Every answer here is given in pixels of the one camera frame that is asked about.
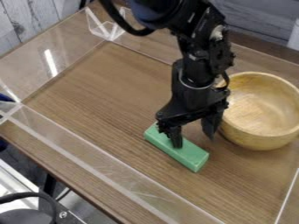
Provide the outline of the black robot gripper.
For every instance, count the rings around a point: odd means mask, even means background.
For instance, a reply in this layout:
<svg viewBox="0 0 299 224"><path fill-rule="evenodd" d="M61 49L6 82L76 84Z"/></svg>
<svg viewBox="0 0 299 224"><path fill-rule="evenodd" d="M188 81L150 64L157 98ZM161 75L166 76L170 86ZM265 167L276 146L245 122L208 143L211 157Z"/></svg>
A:
<svg viewBox="0 0 299 224"><path fill-rule="evenodd" d="M229 88L193 87L181 76L172 78L172 97L156 112L157 129L168 131L172 147L182 147L181 126L200 120L201 131L209 140L221 123L224 110L228 108Z"/></svg>

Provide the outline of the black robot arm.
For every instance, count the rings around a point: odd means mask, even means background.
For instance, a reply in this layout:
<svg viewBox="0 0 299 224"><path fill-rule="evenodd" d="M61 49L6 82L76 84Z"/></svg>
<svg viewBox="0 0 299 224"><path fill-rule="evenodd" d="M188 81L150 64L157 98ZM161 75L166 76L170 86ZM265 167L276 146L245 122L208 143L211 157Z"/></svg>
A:
<svg viewBox="0 0 299 224"><path fill-rule="evenodd" d="M213 137L229 106L229 87L213 86L219 77L229 81L227 70L235 59L225 16L209 0L126 1L141 29L125 21L112 0L98 0L122 30L142 37L166 29L177 39L181 58L172 63L172 96L156 112L156 121L158 132L180 149L182 125L199 120L205 136Z"/></svg>

